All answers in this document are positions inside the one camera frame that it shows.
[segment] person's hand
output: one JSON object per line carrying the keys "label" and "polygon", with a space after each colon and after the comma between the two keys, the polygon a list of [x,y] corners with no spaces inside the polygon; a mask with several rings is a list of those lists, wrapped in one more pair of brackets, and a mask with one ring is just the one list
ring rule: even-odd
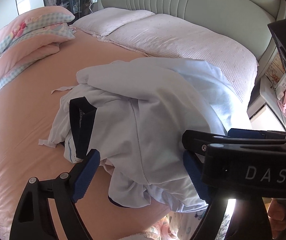
{"label": "person's hand", "polygon": [[267,215],[271,224],[272,237],[275,239],[286,229],[285,208],[276,199],[272,199]]}

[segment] plaid fabric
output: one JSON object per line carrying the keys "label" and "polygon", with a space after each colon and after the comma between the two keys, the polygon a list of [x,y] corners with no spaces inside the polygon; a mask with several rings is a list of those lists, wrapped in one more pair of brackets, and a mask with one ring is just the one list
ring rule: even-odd
{"label": "plaid fabric", "polygon": [[32,17],[30,19],[27,19],[23,22],[26,24],[26,26],[22,29],[23,32],[19,36],[14,35],[13,32],[15,30],[13,30],[8,36],[4,38],[2,42],[0,42],[0,54],[4,52],[7,48],[9,48],[9,46],[13,42],[15,42],[21,36],[29,32],[32,32],[37,29],[41,29],[49,25],[70,22],[73,19],[74,19],[74,16],[72,15],[66,15],[66,14],[57,13],[57,12],[44,14],[42,16],[37,16],[37,17]]}
{"label": "plaid fabric", "polygon": [[22,65],[21,67],[13,70],[10,74],[4,76],[0,79],[0,90],[2,87],[4,87],[6,84],[10,83],[14,78],[16,78],[19,74],[21,74],[25,69],[27,69],[30,65],[35,63],[37,60],[34,60],[32,62],[26,63]]}
{"label": "plaid fabric", "polygon": [[[16,39],[15,41],[13,41],[10,46],[8,46],[8,48],[12,47],[12,46],[15,46],[16,44],[18,44],[19,42],[21,41],[24,41],[24,40],[27,40],[27,39],[30,39],[34,36],[38,36],[38,35],[48,35],[48,34],[54,34],[54,35],[58,35],[58,36],[62,36],[62,37],[67,37],[67,38],[70,38],[70,39],[73,39],[74,38],[74,35],[72,34],[73,33],[73,30],[70,29],[68,26],[67,26],[67,23],[62,23],[62,24],[59,24],[59,25],[50,25],[49,26],[51,29],[44,29],[44,28],[41,28],[41,29],[37,29],[37,30],[34,30],[34,31],[31,31],[25,35],[22,35],[21,37],[19,37],[18,39]],[[0,57],[2,57],[2,55],[4,54],[6,50],[4,50],[1,54],[0,54]]]}
{"label": "plaid fabric", "polygon": [[[69,26],[67,26],[67,23],[60,22],[63,20],[65,21],[70,20],[70,18],[71,16],[69,15],[63,15],[61,13],[51,13],[51,14],[41,16],[41,18],[38,18],[37,21],[35,23],[33,22],[32,25],[28,23],[27,25],[28,25],[29,31],[25,31],[25,29],[27,28],[24,28],[23,34],[21,36],[11,38],[9,35],[0,43],[0,57],[5,53],[5,51],[8,48],[11,48],[12,46],[17,45],[21,41],[30,39],[34,36],[54,34],[54,35],[58,35],[62,37],[67,37],[70,39],[75,38],[73,35],[73,33],[75,33],[75,30],[73,28],[69,28]],[[0,79],[0,90],[6,84],[11,82],[14,78],[16,78],[20,73],[22,73],[26,68],[28,68],[30,65],[32,65],[39,59],[40,58],[36,58],[32,60],[31,62],[26,63],[20,66],[19,68],[16,68],[12,70],[11,72],[7,73],[4,77]]]}

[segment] white string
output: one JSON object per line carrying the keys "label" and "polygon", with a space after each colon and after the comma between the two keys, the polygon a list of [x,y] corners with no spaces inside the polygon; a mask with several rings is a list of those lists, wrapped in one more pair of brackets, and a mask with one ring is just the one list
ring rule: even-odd
{"label": "white string", "polygon": [[89,9],[90,9],[91,13],[93,13],[93,11],[91,9],[92,4],[93,4],[93,0],[91,0],[90,6],[89,6]]}

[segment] blue gripper pad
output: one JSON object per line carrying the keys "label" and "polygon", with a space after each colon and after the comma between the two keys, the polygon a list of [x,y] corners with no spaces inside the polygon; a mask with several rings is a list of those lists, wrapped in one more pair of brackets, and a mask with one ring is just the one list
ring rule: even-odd
{"label": "blue gripper pad", "polygon": [[228,131],[227,136],[232,138],[265,139],[265,135],[261,134],[260,131],[236,128],[231,128]]}
{"label": "blue gripper pad", "polygon": [[191,154],[194,155],[194,153],[185,151],[183,153],[183,164],[184,167],[190,176],[190,179],[196,189],[196,192],[198,193],[199,197],[202,200],[205,200],[207,204],[211,202],[211,197],[208,192],[208,186],[202,182],[201,176],[202,176],[202,163],[198,159],[197,156],[193,158]]}
{"label": "blue gripper pad", "polygon": [[78,176],[76,177],[72,188],[74,188],[74,192],[72,194],[72,201],[76,203],[79,199],[82,199],[94,177],[94,174],[99,167],[100,164],[100,153],[98,150],[92,149],[87,154],[86,158],[76,165],[82,164],[83,169],[80,171]]}

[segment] white pillow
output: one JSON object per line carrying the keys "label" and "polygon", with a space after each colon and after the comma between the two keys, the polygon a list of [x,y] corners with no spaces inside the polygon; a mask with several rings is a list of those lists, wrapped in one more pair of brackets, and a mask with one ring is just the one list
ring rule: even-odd
{"label": "white pillow", "polygon": [[203,59],[219,67],[246,106],[257,72],[255,56],[229,37],[167,14],[120,27],[100,38],[152,57]]}
{"label": "white pillow", "polygon": [[78,19],[73,26],[96,37],[109,35],[119,27],[155,15],[145,10],[130,11],[119,8],[105,8]]}

